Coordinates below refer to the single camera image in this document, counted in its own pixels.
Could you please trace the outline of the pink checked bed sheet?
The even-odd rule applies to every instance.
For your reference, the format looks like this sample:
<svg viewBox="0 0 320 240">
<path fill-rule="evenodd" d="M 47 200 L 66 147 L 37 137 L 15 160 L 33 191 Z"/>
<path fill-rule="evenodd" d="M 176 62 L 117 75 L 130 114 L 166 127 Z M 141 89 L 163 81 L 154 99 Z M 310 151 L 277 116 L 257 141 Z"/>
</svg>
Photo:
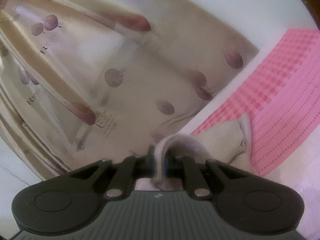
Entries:
<svg viewBox="0 0 320 240">
<path fill-rule="evenodd" d="M 194 119 L 193 134 L 248 114 L 255 171 L 265 176 L 319 125 L 319 31 L 287 30 Z"/>
</svg>

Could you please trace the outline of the small beige cloth garment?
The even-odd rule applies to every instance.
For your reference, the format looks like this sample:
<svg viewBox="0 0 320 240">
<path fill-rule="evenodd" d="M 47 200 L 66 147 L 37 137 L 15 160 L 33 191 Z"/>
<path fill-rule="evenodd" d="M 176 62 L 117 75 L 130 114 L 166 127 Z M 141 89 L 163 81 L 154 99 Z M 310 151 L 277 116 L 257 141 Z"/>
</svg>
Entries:
<svg viewBox="0 0 320 240">
<path fill-rule="evenodd" d="M 247 113 L 240 118 L 215 124 L 196 135 L 173 134 L 155 147 L 155 178 L 140 178 L 135 183 L 137 191 L 176 191 L 183 189 L 180 179 L 165 177 L 164 157 L 170 153 L 178 157 L 191 157 L 204 164 L 215 159 L 249 173 L 255 174 L 250 161 L 252 126 Z"/>
</svg>

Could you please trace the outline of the beige leaf-print curtain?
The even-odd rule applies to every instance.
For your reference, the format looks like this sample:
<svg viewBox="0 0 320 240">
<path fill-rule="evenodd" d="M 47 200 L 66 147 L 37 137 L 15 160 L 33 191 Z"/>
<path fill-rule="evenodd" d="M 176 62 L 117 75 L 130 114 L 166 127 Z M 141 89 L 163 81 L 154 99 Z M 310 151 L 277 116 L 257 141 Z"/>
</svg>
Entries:
<svg viewBox="0 0 320 240">
<path fill-rule="evenodd" d="M 258 51 L 189 0 L 1 0 L 1 137 L 42 179 L 144 155 Z"/>
</svg>

